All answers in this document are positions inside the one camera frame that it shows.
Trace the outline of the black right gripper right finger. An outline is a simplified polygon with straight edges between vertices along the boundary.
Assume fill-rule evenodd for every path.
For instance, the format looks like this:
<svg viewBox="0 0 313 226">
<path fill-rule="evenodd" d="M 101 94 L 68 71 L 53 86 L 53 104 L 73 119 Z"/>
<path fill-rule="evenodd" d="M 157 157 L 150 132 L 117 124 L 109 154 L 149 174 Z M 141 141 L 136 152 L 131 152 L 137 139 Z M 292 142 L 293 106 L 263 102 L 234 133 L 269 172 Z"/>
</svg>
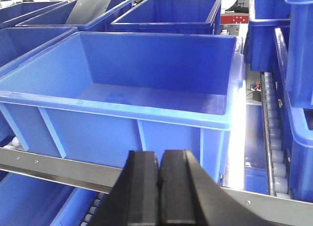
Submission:
<svg viewBox="0 0 313 226">
<path fill-rule="evenodd" d="M 159 171 L 162 226 L 269 226 L 226 194 L 190 150 L 166 150 Z"/>
</svg>

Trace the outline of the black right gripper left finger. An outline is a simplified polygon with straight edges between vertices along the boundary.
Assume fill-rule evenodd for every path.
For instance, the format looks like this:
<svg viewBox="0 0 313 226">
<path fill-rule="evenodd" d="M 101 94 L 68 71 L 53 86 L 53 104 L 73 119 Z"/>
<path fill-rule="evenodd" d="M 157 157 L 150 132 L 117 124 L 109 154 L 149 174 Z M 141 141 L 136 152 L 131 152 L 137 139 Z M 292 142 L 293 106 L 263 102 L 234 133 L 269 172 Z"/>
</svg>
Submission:
<svg viewBox="0 0 313 226">
<path fill-rule="evenodd" d="M 158 162 L 153 151 L 129 151 L 125 166 L 90 226 L 156 226 Z"/>
</svg>

